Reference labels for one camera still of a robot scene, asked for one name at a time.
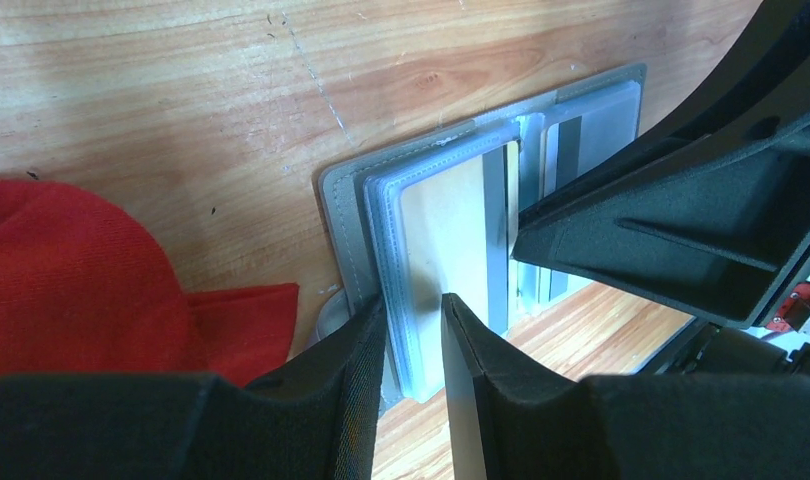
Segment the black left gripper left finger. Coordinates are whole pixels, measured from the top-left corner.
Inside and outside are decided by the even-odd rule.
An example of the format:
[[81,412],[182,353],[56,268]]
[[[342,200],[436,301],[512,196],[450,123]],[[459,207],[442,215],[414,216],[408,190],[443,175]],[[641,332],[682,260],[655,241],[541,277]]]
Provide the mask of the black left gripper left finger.
[[244,387],[215,374],[0,379],[0,479],[367,479],[387,316],[342,327]]

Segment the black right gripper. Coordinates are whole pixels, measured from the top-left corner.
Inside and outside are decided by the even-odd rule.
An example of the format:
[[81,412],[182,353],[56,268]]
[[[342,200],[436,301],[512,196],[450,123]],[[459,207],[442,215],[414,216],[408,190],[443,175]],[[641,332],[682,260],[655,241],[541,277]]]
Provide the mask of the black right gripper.
[[810,1],[695,140],[648,132],[520,219],[514,256],[691,314],[651,371],[810,371]]

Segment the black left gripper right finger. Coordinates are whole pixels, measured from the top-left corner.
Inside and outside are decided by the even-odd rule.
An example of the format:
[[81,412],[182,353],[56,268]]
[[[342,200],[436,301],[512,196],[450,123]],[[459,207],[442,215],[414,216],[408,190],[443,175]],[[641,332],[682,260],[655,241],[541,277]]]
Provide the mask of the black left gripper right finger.
[[570,380],[442,298],[459,479],[810,479],[810,344],[692,322],[632,375]]

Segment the gold credit card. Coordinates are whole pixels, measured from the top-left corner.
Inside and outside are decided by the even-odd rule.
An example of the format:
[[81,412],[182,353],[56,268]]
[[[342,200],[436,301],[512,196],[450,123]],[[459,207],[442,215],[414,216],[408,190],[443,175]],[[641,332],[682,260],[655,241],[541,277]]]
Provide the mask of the gold credit card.
[[513,318],[508,199],[515,193],[517,142],[467,158],[402,192],[403,239],[413,329],[409,397],[425,402],[444,386],[441,297],[457,294],[493,332]]

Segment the grey card holder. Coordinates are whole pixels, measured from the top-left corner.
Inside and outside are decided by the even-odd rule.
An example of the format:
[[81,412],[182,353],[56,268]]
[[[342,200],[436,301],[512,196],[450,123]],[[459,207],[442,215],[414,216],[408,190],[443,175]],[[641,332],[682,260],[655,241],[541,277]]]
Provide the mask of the grey card holder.
[[388,312],[380,407],[443,388],[441,297],[505,335],[587,285],[516,261],[519,214],[632,142],[647,68],[611,69],[327,168],[319,179],[343,290],[317,335],[373,298]]

